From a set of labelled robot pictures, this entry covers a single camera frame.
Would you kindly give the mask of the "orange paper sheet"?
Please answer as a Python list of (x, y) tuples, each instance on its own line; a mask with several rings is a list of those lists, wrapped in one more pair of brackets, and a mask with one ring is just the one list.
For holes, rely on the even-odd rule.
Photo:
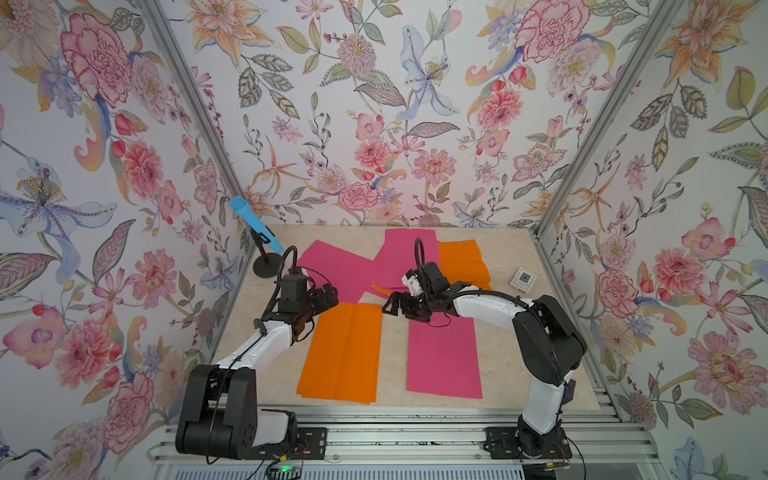
[(383, 313), (373, 304), (341, 303), (321, 314), (297, 394), (362, 404), (376, 401)]
[[(491, 276), (474, 240), (439, 242), (440, 271), (450, 283), (467, 282), (483, 289), (490, 287)], [(394, 291), (370, 284), (368, 293), (384, 297)]]

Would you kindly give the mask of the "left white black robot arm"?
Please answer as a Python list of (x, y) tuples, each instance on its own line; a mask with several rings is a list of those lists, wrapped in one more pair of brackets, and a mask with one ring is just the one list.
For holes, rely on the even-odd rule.
[(181, 454), (212, 463), (281, 460), (301, 449), (296, 415), (259, 404), (259, 381), (274, 360), (299, 342), (307, 324), (339, 304), (338, 290), (299, 267), (276, 281), (255, 333), (216, 364), (201, 364), (189, 375), (175, 436)]

